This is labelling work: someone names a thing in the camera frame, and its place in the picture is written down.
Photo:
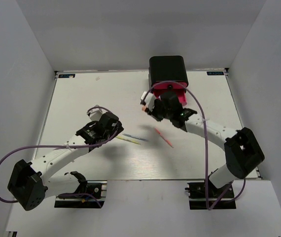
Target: yellow pen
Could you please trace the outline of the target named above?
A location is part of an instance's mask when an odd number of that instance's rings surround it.
[[[139,142],[132,141],[132,140],[126,139],[126,138],[124,138],[124,137],[116,136],[115,138],[120,139],[120,140],[123,140],[123,141],[126,141],[126,142],[131,142],[131,143],[134,143],[134,144],[137,144],[137,145],[141,145]]]

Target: blue pen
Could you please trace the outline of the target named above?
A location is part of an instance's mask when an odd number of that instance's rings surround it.
[[[127,134],[127,133],[123,133],[123,136],[131,137],[131,138],[138,139],[138,140],[141,140],[141,141],[144,141],[144,142],[149,142],[147,139],[137,137],[137,136],[134,136],[134,135],[130,135],[130,134]]]

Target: black bracket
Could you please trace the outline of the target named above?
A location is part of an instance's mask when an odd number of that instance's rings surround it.
[[[218,196],[227,188],[227,185],[225,185],[220,189],[209,187],[210,206],[218,198]],[[206,210],[205,182],[188,183],[188,187],[185,188],[185,190],[188,191],[190,194],[189,196],[190,210]],[[231,187],[225,193],[222,200],[217,203],[214,209],[236,209],[236,204],[234,201],[227,202],[232,198],[234,198],[234,190]]]
[[[41,173],[36,173],[23,159],[18,161],[12,170],[8,183],[8,190],[14,195],[22,207],[32,210],[45,198],[47,187],[40,178]]]
[[[76,193],[88,193],[93,195],[100,203],[101,206],[103,206],[105,202],[105,190],[103,190],[103,187],[106,187],[106,182],[87,182],[81,183],[77,190],[75,191],[74,195]],[[88,197],[88,196],[73,196],[73,197],[58,197],[55,200],[54,204],[55,208],[92,208],[92,209],[98,209],[100,208],[99,205],[95,202],[94,199]]]
[[[77,171],[73,171],[70,173],[71,175],[75,176],[75,178],[78,180],[78,182],[81,183],[87,183],[87,180],[85,176],[83,176],[81,173],[78,173]]]
[[[246,178],[263,160],[264,154],[253,132],[244,127],[224,144],[226,164],[237,178]]]

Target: white wall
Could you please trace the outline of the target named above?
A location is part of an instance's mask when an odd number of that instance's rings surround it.
[[[281,204],[281,1],[267,0],[235,58],[229,85],[243,124],[254,130]]]
[[[229,67],[265,0],[17,0],[52,67],[147,69],[179,54],[187,69]]]
[[[0,0],[0,159],[36,142],[52,93],[54,72],[15,0]],[[10,157],[0,169],[0,194],[13,165],[32,151]],[[11,205],[0,202],[0,236]]]

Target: cable tie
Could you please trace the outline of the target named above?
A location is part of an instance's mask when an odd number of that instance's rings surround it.
[[[209,120],[210,120],[210,118],[205,118],[205,119],[202,118],[202,123],[203,123],[204,121],[206,122],[206,121],[209,121]]]
[[[66,149],[70,150],[72,152],[72,149],[70,148],[69,142],[66,143]]]

